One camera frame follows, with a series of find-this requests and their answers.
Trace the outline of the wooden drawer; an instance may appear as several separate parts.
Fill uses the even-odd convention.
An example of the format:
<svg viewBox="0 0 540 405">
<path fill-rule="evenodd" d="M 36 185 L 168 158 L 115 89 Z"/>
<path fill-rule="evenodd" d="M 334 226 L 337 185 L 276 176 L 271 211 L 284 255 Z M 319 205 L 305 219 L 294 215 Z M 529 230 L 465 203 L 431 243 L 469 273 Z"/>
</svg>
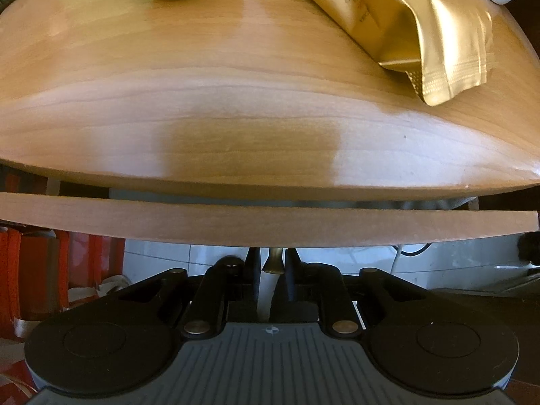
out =
<svg viewBox="0 0 540 405">
<path fill-rule="evenodd" d="M 244 207 L 2 193 L 8 222 L 133 240 L 233 247 L 350 248 L 536 231 L 534 211 Z"/>
</svg>

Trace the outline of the gold tea pouch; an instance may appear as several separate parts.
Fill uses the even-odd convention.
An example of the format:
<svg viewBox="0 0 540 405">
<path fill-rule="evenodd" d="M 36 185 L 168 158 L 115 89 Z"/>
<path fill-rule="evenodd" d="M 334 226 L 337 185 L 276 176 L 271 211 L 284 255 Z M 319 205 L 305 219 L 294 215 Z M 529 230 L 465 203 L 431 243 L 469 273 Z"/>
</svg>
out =
<svg viewBox="0 0 540 405">
<path fill-rule="evenodd" d="M 382 68 L 437 106 L 485 84 L 494 61 L 486 0 L 313 0 Z"/>
</svg>

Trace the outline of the red gift bag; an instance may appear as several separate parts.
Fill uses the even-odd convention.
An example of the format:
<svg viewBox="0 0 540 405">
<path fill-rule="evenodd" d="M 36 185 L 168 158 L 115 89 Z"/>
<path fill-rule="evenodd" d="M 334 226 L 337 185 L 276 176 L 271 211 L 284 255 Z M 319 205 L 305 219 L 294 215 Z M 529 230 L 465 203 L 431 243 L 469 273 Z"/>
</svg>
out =
<svg viewBox="0 0 540 405">
<path fill-rule="evenodd" d="M 126 287 L 123 239 L 1 223 L 1 402 L 35 393 L 24 342 L 50 316 Z"/>
</svg>

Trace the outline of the wooden side table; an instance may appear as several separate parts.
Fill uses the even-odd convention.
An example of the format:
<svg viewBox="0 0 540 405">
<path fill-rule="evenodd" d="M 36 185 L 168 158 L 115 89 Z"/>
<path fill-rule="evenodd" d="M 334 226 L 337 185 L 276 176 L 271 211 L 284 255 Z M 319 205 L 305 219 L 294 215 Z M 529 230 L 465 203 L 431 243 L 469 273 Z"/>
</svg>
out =
<svg viewBox="0 0 540 405">
<path fill-rule="evenodd" d="M 310 0 L 17 0 L 1 15 L 1 159 L 196 196 L 533 187 L 539 59 L 490 12 L 489 81 L 430 107 Z"/>
</svg>

